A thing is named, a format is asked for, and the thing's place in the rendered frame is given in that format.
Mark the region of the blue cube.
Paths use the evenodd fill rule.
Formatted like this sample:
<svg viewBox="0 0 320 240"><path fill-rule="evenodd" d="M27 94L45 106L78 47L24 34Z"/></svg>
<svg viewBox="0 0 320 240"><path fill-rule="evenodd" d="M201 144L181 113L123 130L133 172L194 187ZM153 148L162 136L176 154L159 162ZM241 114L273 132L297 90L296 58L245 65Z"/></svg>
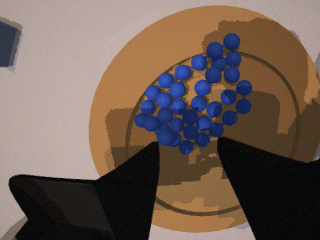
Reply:
<svg viewBox="0 0 320 240"><path fill-rule="evenodd" d="M11 25L0 21L0 68L9 65L9 57L11 57L16 33L16 27L11 27Z"/></svg>

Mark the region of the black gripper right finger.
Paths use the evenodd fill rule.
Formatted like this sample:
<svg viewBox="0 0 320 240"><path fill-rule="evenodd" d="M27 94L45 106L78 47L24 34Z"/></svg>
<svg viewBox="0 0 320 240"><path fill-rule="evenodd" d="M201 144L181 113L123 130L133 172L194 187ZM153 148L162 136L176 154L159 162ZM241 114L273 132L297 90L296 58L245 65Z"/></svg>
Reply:
<svg viewBox="0 0 320 240"><path fill-rule="evenodd" d="M320 209L320 159L288 159L228 137L217 153L256 240L301 240Z"/></svg>

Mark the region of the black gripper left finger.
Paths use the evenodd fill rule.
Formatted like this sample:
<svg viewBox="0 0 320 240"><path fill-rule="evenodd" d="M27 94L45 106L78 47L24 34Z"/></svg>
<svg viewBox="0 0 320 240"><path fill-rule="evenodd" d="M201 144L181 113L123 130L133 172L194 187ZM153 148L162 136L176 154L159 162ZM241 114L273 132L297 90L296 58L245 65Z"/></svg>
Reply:
<svg viewBox="0 0 320 240"><path fill-rule="evenodd" d="M96 228L104 240L148 240L159 177L155 141L97 180L15 175L8 185L27 219Z"/></svg>

